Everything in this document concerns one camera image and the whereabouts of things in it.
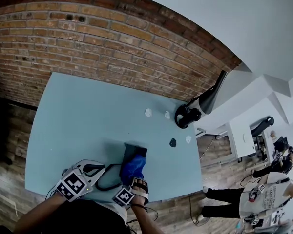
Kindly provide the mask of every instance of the table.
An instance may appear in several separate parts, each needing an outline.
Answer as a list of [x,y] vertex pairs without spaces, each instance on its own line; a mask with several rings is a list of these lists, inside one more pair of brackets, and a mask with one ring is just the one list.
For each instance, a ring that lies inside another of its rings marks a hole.
[[236,117],[226,124],[232,153],[237,158],[255,153],[250,126],[243,117]]
[[270,137],[271,130],[272,128],[268,127],[262,132],[262,137],[266,147],[267,160],[269,164],[271,164],[276,158],[273,139]]
[[[63,169],[82,159],[108,166],[123,160],[124,143],[148,148],[143,169],[150,201],[202,189],[194,127],[180,129],[174,112],[183,102],[101,81],[53,73],[33,123],[26,160],[25,188],[46,195]],[[147,117],[147,108],[152,117]],[[165,111],[170,119],[165,118]],[[191,136],[188,144],[186,137]],[[169,145],[175,138],[175,148]],[[100,180],[119,182],[119,167]],[[92,199],[111,201],[119,190],[94,192]]]

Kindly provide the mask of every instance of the person's hand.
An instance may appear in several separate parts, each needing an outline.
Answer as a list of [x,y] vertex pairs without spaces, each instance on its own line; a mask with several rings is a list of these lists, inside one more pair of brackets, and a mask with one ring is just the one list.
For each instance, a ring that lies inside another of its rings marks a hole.
[[283,155],[282,155],[282,153],[278,153],[278,154],[277,154],[277,159],[278,159],[279,161],[282,161],[282,159],[283,159]]
[[[144,181],[142,181],[142,180],[137,180],[136,178],[135,178],[135,180],[134,180],[134,182],[135,183],[139,183],[139,184],[143,184],[143,185],[145,185],[146,186],[146,183],[144,182]],[[140,187],[137,187],[137,186],[134,186],[134,187],[132,187],[134,190],[137,190],[137,191],[140,191],[140,192],[142,192],[142,193],[147,193],[145,190],[143,190],[142,188],[140,188]],[[132,199],[132,201],[131,201],[131,204],[137,204],[137,205],[144,205],[145,204],[145,198],[144,197],[141,197],[141,196],[139,196],[139,195],[135,195],[135,197]]]

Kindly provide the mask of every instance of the blue cloth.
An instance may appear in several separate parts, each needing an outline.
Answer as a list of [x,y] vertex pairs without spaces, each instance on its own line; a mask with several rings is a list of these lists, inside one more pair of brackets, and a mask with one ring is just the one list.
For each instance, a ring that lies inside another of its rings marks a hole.
[[123,166],[121,180],[124,185],[131,185],[134,177],[143,179],[142,169],[147,159],[141,155],[136,155],[130,162]]

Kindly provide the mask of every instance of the black pants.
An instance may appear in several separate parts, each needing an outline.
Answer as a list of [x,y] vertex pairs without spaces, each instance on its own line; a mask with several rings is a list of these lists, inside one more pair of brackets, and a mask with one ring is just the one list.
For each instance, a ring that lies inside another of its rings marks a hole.
[[207,198],[230,203],[229,205],[204,206],[202,209],[203,217],[230,217],[239,218],[240,197],[244,188],[240,189],[209,189],[206,193]]
[[272,172],[272,167],[271,166],[268,166],[262,170],[259,170],[259,171],[254,171],[253,173],[253,177],[262,177],[262,176],[265,176],[266,174]]

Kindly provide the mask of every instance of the white desk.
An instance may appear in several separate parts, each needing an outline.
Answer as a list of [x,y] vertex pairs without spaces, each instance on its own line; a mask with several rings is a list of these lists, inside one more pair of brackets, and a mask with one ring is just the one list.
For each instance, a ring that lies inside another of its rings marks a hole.
[[242,117],[229,121],[226,127],[231,151],[237,158],[255,153],[250,126]]
[[262,132],[262,136],[266,147],[267,160],[269,164],[271,164],[276,157],[273,140],[270,137],[271,130],[271,127],[269,127]]
[[[222,138],[228,135],[232,154],[218,158],[216,160],[212,160],[209,162],[209,164],[226,162],[228,160],[245,157],[256,152],[250,126],[242,116],[236,117],[229,121],[226,123],[225,127],[227,131],[220,134],[218,138]],[[275,159],[276,154],[274,150],[274,144],[272,138],[270,137],[271,130],[272,128],[269,127],[262,132],[268,161],[261,162],[256,166],[271,164]]]

